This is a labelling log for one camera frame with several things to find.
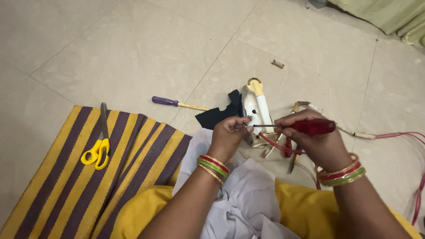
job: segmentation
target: white cloth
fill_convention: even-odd
[[[212,130],[201,129],[189,143],[173,196],[196,168],[200,154],[211,144]],[[202,239],[300,239],[280,224],[281,212],[275,194],[275,175],[253,159],[239,153],[229,166],[232,171],[217,193],[202,229]]]

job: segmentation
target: clothes iron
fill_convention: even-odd
[[[263,93],[263,84],[258,78],[250,78],[247,84],[241,90],[242,112],[241,117],[250,117],[249,125],[268,125],[272,124],[266,97]],[[276,141],[278,135],[273,127],[255,127],[254,132],[246,139],[252,147],[269,144],[266,140],[259,137],[262,133],[271,141]]]

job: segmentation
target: green bangle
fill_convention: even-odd
[[[322,181],[322,184],[326,187],[334,187],[334,186],[347,184],[360,178],[365,173],[366,173],[366,169],[363,167],[360,167],[359,169],[352,172],[351,174],[345,175],[344,178],[337,178],[337,179]]]
[[[217,171],[218,173],[220,173],[221,175],[223,175],[224,178],[227,178],[227,173],[224,170],[222,170],[221,168],[218,168],[218,167],[216,167],[216,166],[214,166],[212,164],[209,164],[209,163],[207,163],[205,161],[202,161],[202,160],[198,160],[198,163],[203,164],[205,166],[208,166],[208,167],[214,169],[215,171]]]

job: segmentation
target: black cloth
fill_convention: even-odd
[[[215,125],[221,122],[222,120],[231,116],[238,115],[238,110],[241,102],[239,91],[234,90],[230,92],[228,96],[230,98],[230,104],[226,107],[225,110],[220,111],[220,109],[218,109],[217,107],[195,115],[195,118],[201,124],[202,128],[213,130]]]

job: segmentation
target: striped mat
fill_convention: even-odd
[[[107,116],[108,165],[95,170],[80,162],[100,135],[100,109],[75,106],[0,239],[109,238],[120,209],[137,192],[174,185],[191,137],[143,114]]]

